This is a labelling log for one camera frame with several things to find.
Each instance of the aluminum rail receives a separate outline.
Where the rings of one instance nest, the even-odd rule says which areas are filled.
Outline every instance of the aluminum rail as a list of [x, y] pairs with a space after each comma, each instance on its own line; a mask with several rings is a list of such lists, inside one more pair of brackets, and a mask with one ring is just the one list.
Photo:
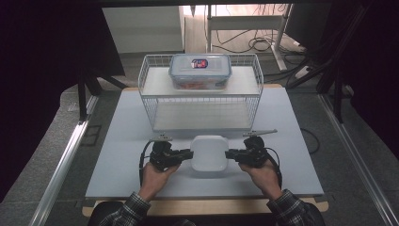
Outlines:
[[338, 136], [340, 137], [341, 142], [348, 152], [349, 157], [352, 160], [353, 165], [355, 166], [355, 169], [358, 171], [358, 175], [361, 181], [364, 183], [385, 224], [387, 226], [398, 226], [399, 221], [392, 211], [390, 202], [388, 201], [387, 197], [384, 194], [384, 191], [375, 180], [370, 170], [367, 168], [366, 163], [363, 161], [363, 158], [361, 157], [358, 148], [346, 131], [345, 126], [340, 123], [337, 118], [335, 118], [334, 113], [331, 110], [332, 104], [327, 95], [320, 94], [319, 98], [322, 101], [323, 107], [327, 112], [329, 118], [331, 119], [332, 124], [337, 131]]
[[85, 133], [88, 122], [90, 120], [91, 113], [93, 112], [94, 106], [97, 104], [98, 98], [91, 96], [88, 100], [88, 117], [83, 123], [78, 123], [72, 133], [70, 141], [65, 148], [64, 154], [62, 154], [61, 159], [58, 162], [56, 171], [50, 180], [49, 185], [44, 191], [43, 196], [39, 202], [39, 205], [29, 222], [30, 226], [44, 225], [53, 205], [56, 201], [56, 196], [64, 183], [65, 177], [67, 176], [68, 170], [70, 169], [71, 163], [73, 161], [76, 150], [79, 147], [79, 143]]

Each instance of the hand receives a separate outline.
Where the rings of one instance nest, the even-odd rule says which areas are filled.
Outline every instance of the hand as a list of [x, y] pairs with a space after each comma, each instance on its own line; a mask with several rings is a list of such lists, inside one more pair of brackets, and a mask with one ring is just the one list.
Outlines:
[[267, 199], [274, 201], [282, 195], [279, 188], [279, 178], [270, 160], [267, 160], [261, 168], [252, 168], [245, 164], [238, 165], [242, 171], [249, 174], [255, 186], [262, 191]]
[[175, 172], [179, 166], [160, 171], [152, 163], [148, 162], [144, 167], [143, 185], [138, 191], [138, 195], [147, 202], [151, 201], [167, 184], [169, 176]]

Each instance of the white table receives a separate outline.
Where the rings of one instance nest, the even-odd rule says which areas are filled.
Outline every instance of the white table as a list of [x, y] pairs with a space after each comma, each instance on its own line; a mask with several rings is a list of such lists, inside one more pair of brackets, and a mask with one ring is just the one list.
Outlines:
[[[297, 124], [288, 95], [283, 88], [264, 89], [253, 129], [278, 129], [276, 134], [264, 135], [266, 147], [279, 154], [282, 187], [301, 197], [324, 194], [313, 167], [308, 149]], [[230, 148], [245, 148], [240, 132], [212, 132], [229, 139]], [[139, 190], [139, 156], [151, 137], [149, 119], [138, 91], [125, 89], [111, 121], [97, 165], [88, 185], [86, 197], [94, 200], [126, 199]], [[204, 133], [168, 133], [173, 137], [172, 149], [186, 149], [194, 136]], [[186, 160], [158, 194], [158, 199], [209, 200], [260, 198], [262, 193], [242, 172], [237, 163], [229, 160], [225, 171], [204, 173], [191, 168]]]

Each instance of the handheld controller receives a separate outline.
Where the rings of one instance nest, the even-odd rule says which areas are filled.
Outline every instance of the handheld controller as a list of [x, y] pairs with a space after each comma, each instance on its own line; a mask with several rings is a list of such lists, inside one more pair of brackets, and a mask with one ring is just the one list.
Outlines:
[[165, 168], [177, 166], [182, 164], [184, 160], [193, 158], [194, 153], [189, 149], [173, 151], [170, 149], [171, 146], [167, 141], [155, 141], [152, 145], [150, 162], [160, 171], [163, 171]]
[[279, 170], [279, 163], [277, 163], [274, 158], [267, 152], [267, 149], [269, 148], [264, 147], [263, 139], [256, 136], [256, 134], [250, 134], [249, 138], [244, 140], [244, 144], [246, 145], [246, 148], [244, 150], [229, 149], [228, 151], [226, 151], [226, 158], [234, 159], [238, 163], [246, 164], [253, 168], [261, 168], [267, 160], [270, 160], [278, 176], [279, 187], [281, 187], [282, 176], [281, 171]]

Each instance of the wire basket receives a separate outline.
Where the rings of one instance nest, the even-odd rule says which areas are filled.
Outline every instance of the wire basket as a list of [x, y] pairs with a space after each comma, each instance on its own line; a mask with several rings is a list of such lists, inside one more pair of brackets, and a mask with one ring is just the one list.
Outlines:
[[144, 57], [138, 89], [152, 130], [250, 130], [263, 91], [256, 55], [229, 55], [231, 78], [223, 90], [178, 90], [168, 74], [173, 55]]

